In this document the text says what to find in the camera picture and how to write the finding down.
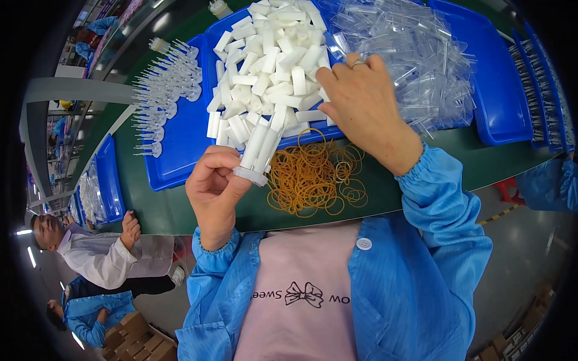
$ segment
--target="white shirt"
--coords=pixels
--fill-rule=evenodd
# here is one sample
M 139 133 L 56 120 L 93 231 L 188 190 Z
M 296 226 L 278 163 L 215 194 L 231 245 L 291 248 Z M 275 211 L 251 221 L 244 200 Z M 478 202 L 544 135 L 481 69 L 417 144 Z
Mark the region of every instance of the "white shirt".
M 169 272 L 173 236 L 141 236 L 130 252 L 119 236 L 70 227 L 57 252 L 73 271 L 106 289 L 120 287 L 127 278 L 161 277 Z

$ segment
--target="blue uniform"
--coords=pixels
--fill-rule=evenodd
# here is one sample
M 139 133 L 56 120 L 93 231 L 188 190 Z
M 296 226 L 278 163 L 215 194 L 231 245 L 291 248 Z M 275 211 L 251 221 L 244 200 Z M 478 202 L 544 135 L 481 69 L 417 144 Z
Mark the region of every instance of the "blue uniform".
M 110 26 L 114 24 L 116 20 L 117 20 L 116 16 L 104 17 L 102 19 L 95 20 L 91 24 L 87 25 L 86 29 L 92 31 L 97 35 L 102 36 L 106 33 L 108 28 L 110 28 Z M 95 50 L 96 49 L 91 48 L 90 45 L 88 45 L 87 43 L 83 42 L 76 43 L 76 53 L 86 60 L 88 60 L 90 55 Z
M 480 199 L 462 192 L 462 164 L 424 145 L 418 164 L 396 177 L 403 212 L 363 220 L 348 264 L 359 360 L 463 360 L 475 330 L 473 291 L 492 250 L 476 224 Z M 191 308 L 176 331 L 179 360 L 232 360 L 251 300 L 264 232 L 234 230 L 206 251 L 187 279 Z
M 132 292 L 126 291 L 114 295 L 93 295 L 94 290 L 90 287 L 97 287 L 90 284 L 82 276 L 75 278 L 66 289 L 69 292 L 62 292 L 61 305 L 64 309 L 62 321 L 66 326 L 82 340 L 92 347 L 102 348 L 105 341 L 106 330 L 118 325 L 120 320 L 127 314 L 134 312 L 132 305 Z M 88 297 L 78 297 L 78 293 L 88 292 L 92 294 Z M 98 312 L 101 308 L 107 308 L 110 314 L 102 324 L 97 321 Z

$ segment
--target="factory floor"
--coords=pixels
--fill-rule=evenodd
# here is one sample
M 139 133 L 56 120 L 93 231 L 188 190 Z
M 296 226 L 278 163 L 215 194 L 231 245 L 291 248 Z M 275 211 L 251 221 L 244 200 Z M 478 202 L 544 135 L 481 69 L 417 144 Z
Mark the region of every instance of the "factory floor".
M 514 206 L 500 202 L 501 196 L 492 186 L 474 193 L 482 204 L 478 222 Z M 555 284 L 572 239 L 572 217 L 520 206 L 483 226 L 494 242 L 494 250 L 474 293 L 476 333 L 472 352 L 511 328 L 543 282 Z M 189 273 L 194 264 L 193 257 L 188 257 Z M 182 327 L 189 309 L 186 286 L 162 295 L 141 295 L 135 307 L 149 322 L 174 334 Z

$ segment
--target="elastic cuff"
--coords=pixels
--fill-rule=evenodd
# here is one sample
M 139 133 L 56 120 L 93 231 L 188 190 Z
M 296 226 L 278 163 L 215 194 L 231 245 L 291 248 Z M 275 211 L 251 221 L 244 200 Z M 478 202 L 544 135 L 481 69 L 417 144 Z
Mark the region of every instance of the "elastic cuff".
M 124 243 L 120 240 L 120 237 L 114 243 L 114 247 L 118 251 L 118 254 L 120 254 L 120 256 L 124 258 L 124 260 L 126 260 L 128 263 L 136 262 L 136 257 L 131 255 L 129 250 L 124 246 Z

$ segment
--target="hand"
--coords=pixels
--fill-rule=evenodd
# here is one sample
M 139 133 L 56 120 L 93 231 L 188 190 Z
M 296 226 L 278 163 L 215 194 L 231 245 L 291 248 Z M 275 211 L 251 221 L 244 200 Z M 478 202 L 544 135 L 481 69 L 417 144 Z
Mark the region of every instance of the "hand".
M 332 118 L 351 142 L 373 155 L 396 176 L 403 176 L 423 152 L 420 137 L 399 116 L 394 86 L 381 57 L 351 68 L 359 54 L 347 56 L 333 70 L 320 68 L 317 81 L 331 103 L 319 110 Z
M 251 181 L 233 175 L 239 164 L 239 152 L 233 148 L 210 146 L 185 183 L 207 251 L 227 244 L 235 226 L 235 206 L 251 187 Z
M 127 211 L 123 219 L 123 232 L 120 241 L 130 251 L 140 238 L 140 224 L 134 211 Z

